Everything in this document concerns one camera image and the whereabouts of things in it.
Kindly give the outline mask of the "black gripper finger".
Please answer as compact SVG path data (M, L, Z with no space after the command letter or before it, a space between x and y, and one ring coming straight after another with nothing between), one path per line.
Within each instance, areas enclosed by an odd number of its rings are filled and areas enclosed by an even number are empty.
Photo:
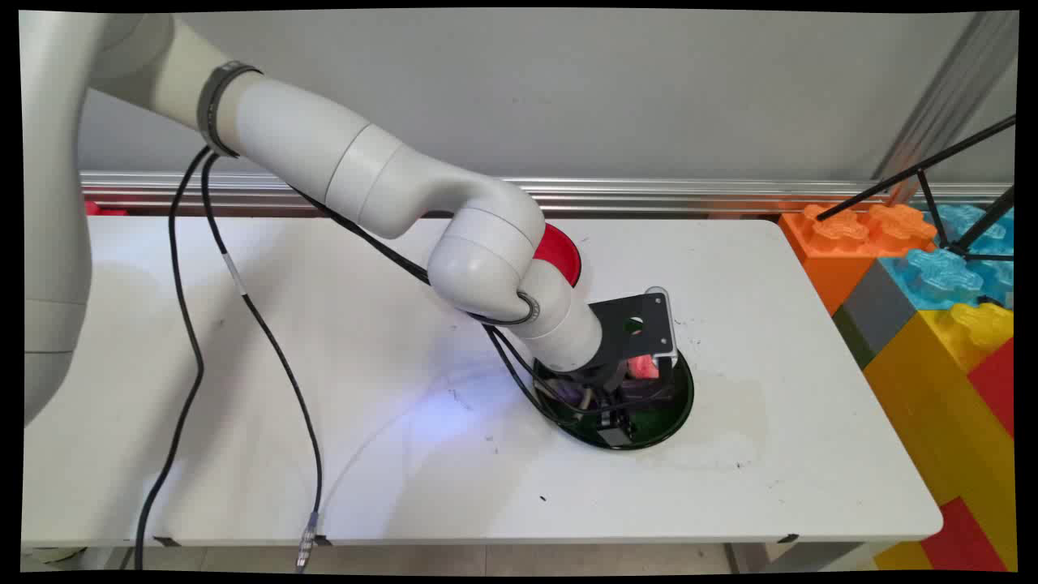
M637 425L629 410L609 410L599 415L599 437L608 449L638 449Z

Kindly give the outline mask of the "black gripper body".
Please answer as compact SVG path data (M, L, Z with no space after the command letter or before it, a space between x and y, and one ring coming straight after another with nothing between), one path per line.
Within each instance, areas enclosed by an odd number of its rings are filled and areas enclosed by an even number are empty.
M537 363L542 408L564 424L590 424L609 410L665 415L676 407L674 356L634 356L614 366L563 374Z

